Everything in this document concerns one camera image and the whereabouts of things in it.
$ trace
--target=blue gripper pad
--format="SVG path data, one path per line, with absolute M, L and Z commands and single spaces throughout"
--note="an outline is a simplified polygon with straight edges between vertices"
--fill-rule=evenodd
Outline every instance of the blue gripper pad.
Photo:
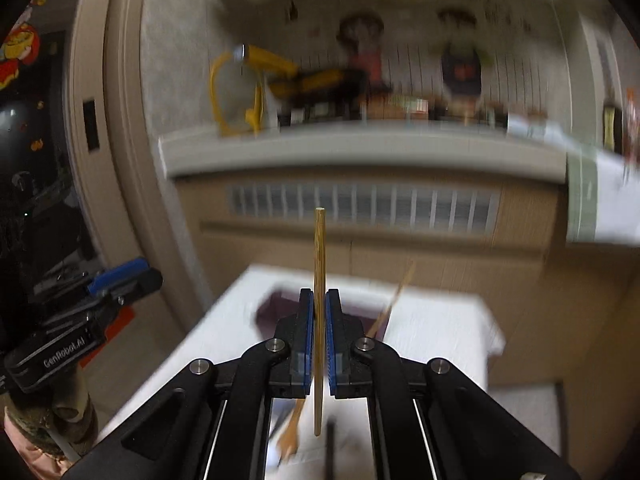
M 314 295 L 309 295 L 309 306 L 306 316 L 306 349 L 305 349 L 305 392 L 308 395 L 311 393 L 311 351 L 312 342 L 314 340 L 313 333 L 314 326 Z
M 96 276 L 87 289 L 89 290 L 89 294 L 96 296 L 101 290 L 110 288 L 123 280 L 133 278 L 140 274 L 140 272 L 148 270 L 148 268 L 148 261 L 144 258 L 136 258 L 120 266 L 113 267 L 113 269 L 105 270 L 102 274 Z
M 331 304 L 329 295 L 324 295 L 324 324 L 326 326 L 326 362 L 329 373 L 329 393 L 335 396 L 335 385 L 337 377 L 335 375 L 335 347 L 334 347 L 334 320 L 331 316 Z

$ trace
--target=wooden stick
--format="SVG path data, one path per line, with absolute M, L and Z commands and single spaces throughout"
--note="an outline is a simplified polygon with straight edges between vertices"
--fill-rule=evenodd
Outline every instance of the wooden stick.
M 324 208 L 316 208 L 316 228 L 314 233 L 314 433 L 320 436 L 322 427 L 322 388 L 324 386 L 324 291 L 326 290 L 326 269 L 324 243 L 326 239 Z
M 376 332 L 380 329 L 380 326 L 384 323 L 385 319 L 387 319 L 391 315 L 391 310 L 398 302 L 400 293 L 405 288 L 405 286 L 407 286 L 411 282 L 412 277 L 414 276 L 414 272 L 415 272 L 415 262 L 411 261 L 409 263 L 409 268 L 407 269 L 407 271 L 404 274 L 404 277 L 402 278 L 402 281 L 398 283 L 398 288 L 396 289 L 396 293 L 391 298 L 391 302 L 389 303 L 389 306 L 379 314 L 375 323 L 372 325 L 371 328 L 369 328 L 369 331 L 367 332 L 367 337 L 375 337 Z M 316 290 L 323 290 L 323 289 L 324 289 L 324 286 L 318 287 L 316 284 L 314 284 L 314 304 L 318 304 L 316 302 L 316 297 L 315 297 Z M 321 380 L 322 380 L 322 384 L 324 384 L 324 364 L 322 366 L 322 370 L 323 370 L 323 373 L 321 374 Z M 281 462 L 283 460 L 284 461 L 288 460 L 290 457 L 294 456 L 298 452 L 298 424 L 300 423 L 300 415 L 302 414 L 302 409 L 305 407 L 305 401 L 306 401 L 306 398 L 296 399 L 296 405 L 293 408 L 293 412 L 291 413 L 291 418 L 287 423 L 287 427 L 284 429 L 284 431 L 282 432 L 282 434 L 278 439 L 278 449 L 280 451 Z M 322 422 L 322 403 L 320 403 L 320 410 L 321 410 L 320 421 Z M 315 422 L 316 420 L 314 419 L 314 431 L 316 430 Z
M 298 423 L 302 408 L 305 407 L 305 399 L 296 399 L 296 405 L 291 413 L 291 418 L 278 439 L 278 450 L 280 451 L 280 462 L 286 462 L 290 457 L 298 452 Z
M 380 327 L 385 322 L 385 320 L 388 319 L 389 316 L 391 316 L 391 311 L 393 307 L 396 306 L 396 303 L 400 298 L 400 294 L 402 293 L 402 290 L 407 285 L 409 285 L 409 283 L 411 283 L 411 280 L 414 277 L 414 272 L 415 272 L 415 262 L 412 260 L 409 263 L 409 268 L 406 270 L 404 277 L 402 278 L 402 281 L 398 283 L 398 288 L 396 288 L 396 293 L 391 298 L 391 302 L 389 303 L 389 306 L 385 310 L 380 312 L 380 314 L 378 315 L 378 318 L 375 320 L 373 325 L 371 325 L 371 328 L 367 330 L 367 337 L 375 337 L 376 333 L 378 332 L 378 330 L 380 330 Z

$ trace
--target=vent grille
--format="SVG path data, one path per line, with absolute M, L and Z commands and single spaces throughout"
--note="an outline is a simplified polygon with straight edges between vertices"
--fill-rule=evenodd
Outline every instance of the vent grille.
M 244 217 L 310 221 L 324 207 L 329 222 L 473 234 L 493 231 L 500 202 L 489 190 L 371 184 L 249 184 L 229 195 Z

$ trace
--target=white table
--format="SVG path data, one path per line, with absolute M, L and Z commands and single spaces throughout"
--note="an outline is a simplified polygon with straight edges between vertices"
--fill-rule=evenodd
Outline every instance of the white table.
M 328 275 L 326 286 L 338 288 L 343 303 L 364 306 L 375 317 L 388 305 L 397 285 Z M 313 288 L 310 272 L 249 267 L 111 419 L 100 433 L 100 439 L 111 433 L 190 361 L 208 358 L 220 363 L 240 357 L 244 350 L 263 339 L 254 323 L 258 307 L 275 291 L 284 290 L 296 296 L 300 288 L 305 287 Z M 486 359 L 490 354 L 499 354 L 504 347 L 502 333 L 481 298 L 415 287 L 405 288 L 400 295 L 384 341 L 401 357 L 415 361 L 447 358 L 484 389 L 487 386 Z M 268 472 L 267 478 L 322 478 L 324 433 L 319 438 L 313 435 L 312 407 L 313 399 L 310 398 L 300 419 L 298 455 L 287 465 Z M 337 420 L 338 478 L 374 478 L 366 400 L 335 400 L 328 395 L 325 384 L 323 419 L 329 416 Z

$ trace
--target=black device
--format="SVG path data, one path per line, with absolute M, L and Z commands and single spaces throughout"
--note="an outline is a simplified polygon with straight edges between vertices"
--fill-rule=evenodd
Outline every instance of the black device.
M 160 272 L 137 258 L 97 276 L 79 274 L 0 316 L 0 394 L 14 388 L 28 394 L 49 383 L 106 341 L 124 305 L 161 286 Z
M 272 400 L 310 389 L 312 303 L 301 290 L 297 313 L 238 359 L 192 361 L 63 479 L 263 478 Z M 379 480 L 579 479 L 451 362 L 403 359 L 365 337 L 335 289 L 326 341 L 332 396 L 367 399 Z

